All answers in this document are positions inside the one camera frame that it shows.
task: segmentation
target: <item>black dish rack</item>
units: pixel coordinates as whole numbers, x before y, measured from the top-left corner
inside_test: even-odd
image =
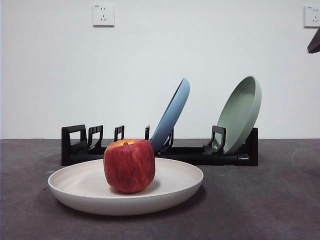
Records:
[[[72,144],[70,134],[80,132],[80,141]],[[150,127],[145,128],[144,136],[149,139]],[[86,126],[74,125],[61,128],[61,165],[70,166],[86,161],[102,159],[106,146],[102,146],[104,126],[90,127],[88,139]],[[93,134],[99,134],[98,141],[93,144]],[[219,147],[212,147],[215,134],[221,135]],[[227,131],[224,127],[212,126],[211,140],[203,147],[175,147],[174,130],[172,129],[168,139],[155,157],[174,159],[192,165],[211,166],[258,166],[258,129],[253,128],[244,144],[235,154],[224,154]],[[114,142],[125,137],[125,126],[121,125],[114,129]]]

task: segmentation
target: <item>white wall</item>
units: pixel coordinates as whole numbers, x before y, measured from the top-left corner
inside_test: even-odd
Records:
[[[320,138],[320,0],[114,0],[115,28],[93,28],[96,0],[1,1],[1,138],[60,138],[61,127],[157,126],[182,77],[191,91],[177,138],[209,138],[234,87],[262,88],[260,138]]]

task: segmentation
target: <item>wall socket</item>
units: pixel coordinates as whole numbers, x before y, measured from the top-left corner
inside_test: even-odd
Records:
[[[92,7],[92,25],[103,27],[115,26],[115,6],[113,3],[94,5]]]
[[[320,27],[320,6],[304,6],[304,27]]]

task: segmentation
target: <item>apple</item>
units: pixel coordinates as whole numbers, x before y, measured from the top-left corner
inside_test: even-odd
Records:
[[[108,184],[123,193],[145,189],[154,179],[155,153],[144,139],[122,139],[111,143],[103,155]]]

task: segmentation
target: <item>beige plate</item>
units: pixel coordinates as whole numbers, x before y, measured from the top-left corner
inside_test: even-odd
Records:
[[[67,166],[54,172],[48,184],[54,196],[70,208],[99,215],[139,215],[176,206],[202,184],[203,172],[191,164],[155,158],[152,183],[137,193],[120,193],[108,185],[103,160]]]

